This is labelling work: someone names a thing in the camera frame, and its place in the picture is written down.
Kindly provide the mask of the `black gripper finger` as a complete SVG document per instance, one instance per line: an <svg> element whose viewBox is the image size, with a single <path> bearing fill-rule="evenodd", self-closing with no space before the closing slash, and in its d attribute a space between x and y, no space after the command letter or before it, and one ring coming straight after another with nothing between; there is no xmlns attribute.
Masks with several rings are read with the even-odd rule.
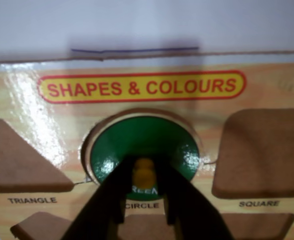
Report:
<svg viewBox="0 0 294 240"><path fill-rule="evenodd" d="M134 158L125 157L100 184L63 235L65 240L116 240L132 192Z"/></svg>
<svg viewBox="0 0 294 240"><path fill-rule="evenodd" d="M155 160L159 195L177 240L232 240L219 211L166 160Z"/></svg>

